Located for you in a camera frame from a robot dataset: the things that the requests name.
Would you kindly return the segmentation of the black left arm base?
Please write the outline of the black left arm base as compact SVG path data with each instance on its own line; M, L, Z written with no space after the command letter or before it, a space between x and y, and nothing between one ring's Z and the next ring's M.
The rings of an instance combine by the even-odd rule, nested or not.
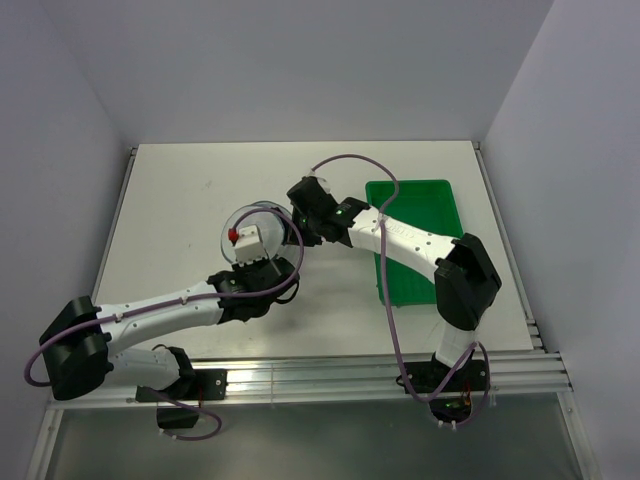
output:
M178 379L161 390L138 386L135 401L169 404L169 407L156 407L156 424L162 435L185 442L215 437L222 430L222 419L207 409L204 403L225 398L228 371L220 368L195 369L183 349L169 347L167 352L177 360ZM194 429L199 420L205 419L213 421L212 431L198 435L185 434L185 431Z

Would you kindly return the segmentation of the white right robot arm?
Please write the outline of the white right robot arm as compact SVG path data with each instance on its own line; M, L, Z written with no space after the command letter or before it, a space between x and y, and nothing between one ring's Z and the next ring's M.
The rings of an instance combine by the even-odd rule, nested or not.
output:
M433 378L443 389L457 388L468 374L467 349L502 287L482 241L469 233L455 238L421 230L353 197L339 202L316 176L303 177L287 197L298 225L310 235L307 246L327 241L374 252L433 283L444 321Z

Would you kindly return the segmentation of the white mesh laundry bag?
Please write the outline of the white mesh laundry bag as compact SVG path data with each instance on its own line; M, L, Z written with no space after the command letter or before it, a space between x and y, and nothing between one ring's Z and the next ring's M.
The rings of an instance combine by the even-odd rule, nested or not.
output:
M257 208L278 210L287 218L292 218L291 213L285 207L270 201L257 201L237 209L227 219L220 237L221 253L225 260L230 264L236 262L236 254L234 247L228 238L228 231L244 213ZM286 243L288 234L291 230L289 224L280 216L265 212L252 214L244 218L239 223L238 230L252 226L255 226L258 229L265 251L270 258L283 257L291 263L295 263L297 261L300 248L296 245L288 245Z

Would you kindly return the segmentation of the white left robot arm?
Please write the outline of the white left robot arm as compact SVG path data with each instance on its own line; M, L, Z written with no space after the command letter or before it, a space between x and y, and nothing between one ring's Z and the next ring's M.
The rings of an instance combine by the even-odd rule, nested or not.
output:
M195 386L185 351L144 351L139 344L177 331L247 322L296 292L299 267L287 259L234 265L189 288L129 304L95 305L88 296L69 301L39 339L50 388L58 401L80 398L106 381L150 387L183 399Z

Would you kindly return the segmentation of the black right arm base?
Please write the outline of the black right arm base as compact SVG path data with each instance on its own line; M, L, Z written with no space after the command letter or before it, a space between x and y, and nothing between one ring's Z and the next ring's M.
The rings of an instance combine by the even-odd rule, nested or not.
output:
M407 378L417 394L433 394L450 369L432 357L429 361L406 362ZM429 403L438 424L458 427L471 420L489 404L490 375L484 360L468 359Z

